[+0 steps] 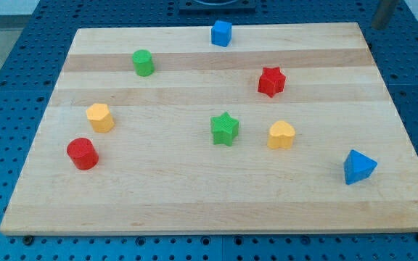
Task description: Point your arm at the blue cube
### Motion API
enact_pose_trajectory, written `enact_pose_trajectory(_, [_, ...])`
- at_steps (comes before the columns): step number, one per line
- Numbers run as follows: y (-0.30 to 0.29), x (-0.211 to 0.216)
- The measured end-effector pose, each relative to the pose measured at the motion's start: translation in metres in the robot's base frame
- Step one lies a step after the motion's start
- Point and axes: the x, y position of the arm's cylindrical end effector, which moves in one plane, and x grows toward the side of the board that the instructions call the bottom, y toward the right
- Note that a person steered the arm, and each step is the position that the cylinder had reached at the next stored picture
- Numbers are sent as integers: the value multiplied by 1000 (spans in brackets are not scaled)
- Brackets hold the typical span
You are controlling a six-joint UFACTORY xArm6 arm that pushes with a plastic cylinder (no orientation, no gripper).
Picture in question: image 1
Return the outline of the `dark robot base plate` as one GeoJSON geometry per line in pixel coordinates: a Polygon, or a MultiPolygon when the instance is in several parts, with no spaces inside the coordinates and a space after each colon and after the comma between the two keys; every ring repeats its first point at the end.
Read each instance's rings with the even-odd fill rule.
{"type": "Polygon", "coordinates": [[[178,0],[179,12],[255,11],[256,0],[178,0]]]}

